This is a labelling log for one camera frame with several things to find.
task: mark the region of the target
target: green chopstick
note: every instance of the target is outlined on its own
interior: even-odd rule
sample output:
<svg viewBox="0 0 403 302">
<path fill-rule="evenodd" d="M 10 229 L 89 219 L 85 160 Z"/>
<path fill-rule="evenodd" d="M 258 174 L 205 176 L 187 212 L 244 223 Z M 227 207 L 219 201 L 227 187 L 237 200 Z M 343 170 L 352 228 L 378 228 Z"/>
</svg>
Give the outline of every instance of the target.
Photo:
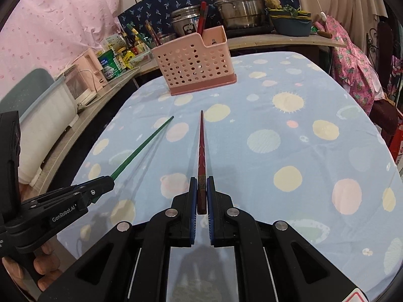
<svg viewBox="0 0 403 302">
<path fill-rule="evenodd" d="M 148 144 L 150 143 L 150 141 L 166 126 L 168 125 L 168 123 L 174 119 L 174 116 L 172 116 L 171 118 L 169 118 L 160 128 L 158 128 L 149 138 L 147 138 L 142 145 L 140 145 L 130 156 L 128 156 L 128 158 L 126 160 L 124 160 L 124 162 L 118 167 L 118 169 L 116 169 L 114 171 L 114 173 L 112 175 L 110 175 L 110 177 L 113 180 L 116 180 L 116 178 L 122 173 L 122 171 L 124 170 L 124 168 L 126 168 L 128 166 L 128 164 L 130 162 L 132 162 L 132 160 L 134 159 L 134 157 L 136 155 L 138 155 L 142 149 Z"/>
<path fill-rule="evenodd" d="M 148 48 L 149 48 L 150 50 L 152 49 L 151 45 L 147 42 L 147 40 L 146 40 L 138 31 L 136 31 L 136 30 L 133 28 L 132 25 L 127 24 L 126 27 L 127 27 L 128 29 L 130 29 L 130 30 L 133 32 L 133 34 L 134 34 L 135 36 L 137 36 L 141 41 L 143 41 L 144 44 L 146 44 L 146 46 L 148 46 Z"/>
</svg>

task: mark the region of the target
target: chopstick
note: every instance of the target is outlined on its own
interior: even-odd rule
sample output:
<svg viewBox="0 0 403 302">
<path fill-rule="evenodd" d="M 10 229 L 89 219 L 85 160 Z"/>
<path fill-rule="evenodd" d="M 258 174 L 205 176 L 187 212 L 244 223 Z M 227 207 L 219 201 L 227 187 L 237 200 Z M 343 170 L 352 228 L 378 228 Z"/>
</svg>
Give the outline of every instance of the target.
<svg viewBox="0 0 403 302">
<path fill-rule="evenodd" d="M 116 169 L 110 177 L 112 177 L 113 180 L 116 180 L 116 178 L 121 174 L 121 172 L 128 166 L 130 162 L 134 159 L 135 156 L 137 156 L 142 149 L 146 147 L 148 143 L 166 126 L 170 123 L 170 121 L 174 119 L 174 116 L 169 118 L 165 123 L 163 123 L 149 138 L 147 138 L 142 145 L 140 145 L 131 155 L 128 156 L 126 160 Z"/>
<path fill-rule="evenodd" d="M 200 112 L 199 169 L 197 173 L 197 214 L 207 213 L 206 199 L 206 154 L 204 151 L 204 117 Z"/>
<path fill-rule="evenodd" d="M 206 18 L 208 12 L 208 5 L 203 1 L 200 6 L 199 24 L 197 25 L 197 32 L 203 37 L 204 26 L 206 25 Z"/>
<path fill-rule="evenodd" d="M 147 28 L 148 32 L 150 33 L 152 39 L 154 40 L 156 46 L 162 45 L 160 38 L 155 33 L 154 28 L 152 28 L 152 26 L 148 20 L 146 20 L 146 28 Z"/>
<path fill-rule="evenodd" d="M 135 36 L 137 36 L 143 43 L 145 43 L 146 46 L 148 46 L 148 48 L 151 50 L 150 44 L 148 44 L 148 42 L 146 41 L 146 39 L 145 39 L 138 31 L 136 31 L 136 30 L 133 28 L 132 25 L 127 24 L 126 27 L 127 27 L 129 30 L 131 30 L 132 33 L 133 33 Z"/>
</svg>

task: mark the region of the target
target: pink plastic basket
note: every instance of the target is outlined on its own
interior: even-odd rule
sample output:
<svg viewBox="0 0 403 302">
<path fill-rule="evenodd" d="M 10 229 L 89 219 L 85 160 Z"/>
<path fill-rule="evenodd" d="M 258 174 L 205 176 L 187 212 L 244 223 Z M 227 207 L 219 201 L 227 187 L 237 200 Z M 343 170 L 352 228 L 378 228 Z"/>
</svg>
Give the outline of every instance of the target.
<svg viewBox="0 0 403 302">
<path fill-rule="evenodd" d="M 171 95 L 237 81 L 222 26 L 189 34 L 152 49 Z"/>
</svg>

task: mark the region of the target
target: polka dot tablecloth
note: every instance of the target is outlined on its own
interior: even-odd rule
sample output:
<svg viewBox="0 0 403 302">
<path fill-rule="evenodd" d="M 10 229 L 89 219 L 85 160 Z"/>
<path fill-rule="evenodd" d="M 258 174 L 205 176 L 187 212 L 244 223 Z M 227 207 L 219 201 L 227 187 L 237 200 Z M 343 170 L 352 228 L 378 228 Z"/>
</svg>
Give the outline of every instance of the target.
<svg viewBox="0 0 403 302">
<path fill-rule="evenodd" d="M 88 214 L 58 239 L 76 257 L 119 221 L 148 221 L 197 176 L 200 110 L 207 175 L 256 220 L 285 220 L 369 299 L 402 260 L 403 186 L 375 126 L 356 102 L 302 55 L 271 52 L 232 59 L 238 82 L 170 96 L 163 78 L 122 106 L 74 183 L 110 175 L 170 116 Z M 168 301 L 237 301 L 232 248 L 214 249 L 207 216 L 193 248 L 171 252 Z"/>
</svg>

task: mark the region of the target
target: floral shirt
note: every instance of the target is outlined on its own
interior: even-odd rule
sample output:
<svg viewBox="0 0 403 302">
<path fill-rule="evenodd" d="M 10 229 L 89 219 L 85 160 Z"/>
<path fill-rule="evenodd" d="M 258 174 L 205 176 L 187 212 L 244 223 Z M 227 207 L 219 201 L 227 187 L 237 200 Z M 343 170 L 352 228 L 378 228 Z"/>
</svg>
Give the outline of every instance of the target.
<svg viewBox="0 0 403 302">
<path fill-rule="evenodd" d="M 324 30 L 319 23 L 315 23 L 315 26 Z M 341 86 L 350 87 L 350 95 L 369 115 L 375 98 L 374 80 L 370 71 L 372 65 L 361 49 L 351 42 L 347 31 L 337 20 L 327 16 L 326 27 L 333 39 L 347 45 L 346 48 L 333 49 L 332 77 Z"/>
</svg>

